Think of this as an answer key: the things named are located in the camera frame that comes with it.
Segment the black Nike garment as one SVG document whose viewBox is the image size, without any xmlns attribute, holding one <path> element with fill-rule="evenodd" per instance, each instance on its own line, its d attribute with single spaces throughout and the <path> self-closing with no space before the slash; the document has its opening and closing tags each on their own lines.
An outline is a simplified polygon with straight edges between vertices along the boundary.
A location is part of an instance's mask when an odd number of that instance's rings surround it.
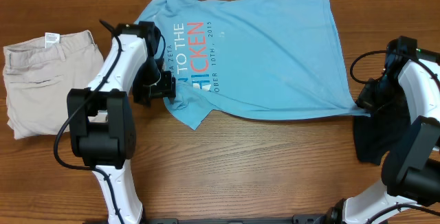
<svg viewBox="0 0 440 224">
<path fill-rule="evenodd" d="M 369 117 L 353 118 L 353 139 L 357 160 L 378 166 L 384 154 L 395 147 L 410 126 L 410 114 L 403 92 L 376 99 L 379 106 Z"/>
</svg>

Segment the light blue printed t-shirt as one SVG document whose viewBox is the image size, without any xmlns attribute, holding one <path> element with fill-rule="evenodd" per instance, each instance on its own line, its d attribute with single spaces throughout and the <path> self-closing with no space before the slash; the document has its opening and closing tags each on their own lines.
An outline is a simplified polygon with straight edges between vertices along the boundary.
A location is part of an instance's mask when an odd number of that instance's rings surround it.
<svg viewBox="0 0 440 224">
<path fill-rule="evenodd" d="M 171 115 L 197 128 L 212 111 L 254 120 L 361 115 L 329 0 L 152 0 L 139 16 L 164 39 Z"/>
</svg>

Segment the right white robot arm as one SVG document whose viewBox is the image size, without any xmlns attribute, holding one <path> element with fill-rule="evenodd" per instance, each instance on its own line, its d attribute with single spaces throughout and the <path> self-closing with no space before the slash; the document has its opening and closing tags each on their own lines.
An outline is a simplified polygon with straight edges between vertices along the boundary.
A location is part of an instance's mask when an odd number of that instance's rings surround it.
<svg viewBox="0 0 440 224">
<path fill-rule="evenodd" d="M 363 82 L 353 138 L 359 161 L 381 166 L 381 177 L 355 197 L 341 199 L 319 216 L 293 216 L 293 223 L 387 223 L 405 210 L 435 214 L 439 202 L 439 53 L 417 40 L 390 41 L 382 75 Z"/>
</svg>

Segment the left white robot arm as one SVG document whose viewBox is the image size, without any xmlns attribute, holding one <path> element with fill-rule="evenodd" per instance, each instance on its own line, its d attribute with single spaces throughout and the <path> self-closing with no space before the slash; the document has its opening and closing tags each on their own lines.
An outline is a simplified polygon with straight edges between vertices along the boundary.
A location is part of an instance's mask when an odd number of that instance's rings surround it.
<svg viewBox="0 0 440 224">
<path fill-rule="evenodd" d="M 176 79 L 164 66 L 165 39 L 150 21 L 120 23 L 110 31 L 112 46 L 101 70 L 84 89 L 67 94 L 71 149 L 92 172 L 108 209 L 107 223 L 145 223 L 135 191 L 131 159 L 136 131 L 129 97 L 149 106 L 156 98 L 174 98 Z"/>
</svg>

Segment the folded beige khaki pants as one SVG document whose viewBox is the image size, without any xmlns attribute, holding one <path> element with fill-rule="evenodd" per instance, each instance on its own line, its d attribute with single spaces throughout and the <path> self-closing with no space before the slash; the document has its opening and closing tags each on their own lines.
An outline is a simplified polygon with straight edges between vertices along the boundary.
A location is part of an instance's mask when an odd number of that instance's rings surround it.
<svg viewBox="0 0 440 224">
<path fill-rule="evenodd" d="M 67 94 L 84 89 L 104 59 L 89 30 L 3 48 L 8 126 L 15 139 L 55 135 L 68 117 Z"/>
</svg>

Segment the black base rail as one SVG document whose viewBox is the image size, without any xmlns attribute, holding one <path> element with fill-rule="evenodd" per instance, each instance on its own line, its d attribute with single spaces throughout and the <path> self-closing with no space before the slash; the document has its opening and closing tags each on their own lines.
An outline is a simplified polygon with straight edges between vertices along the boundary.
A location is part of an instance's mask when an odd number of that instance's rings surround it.
<svg viewBox="0 0 440 224">
<path fill-rule="evenodd" d="M 193 219 L 179 220 L 169 219 L 146 219 L 142 218 L 142 224 L 321 224 L 325 223 L 325 214 L 296 214 L 289 218 L 250 218 L 250 219 Z"/>
</svg>

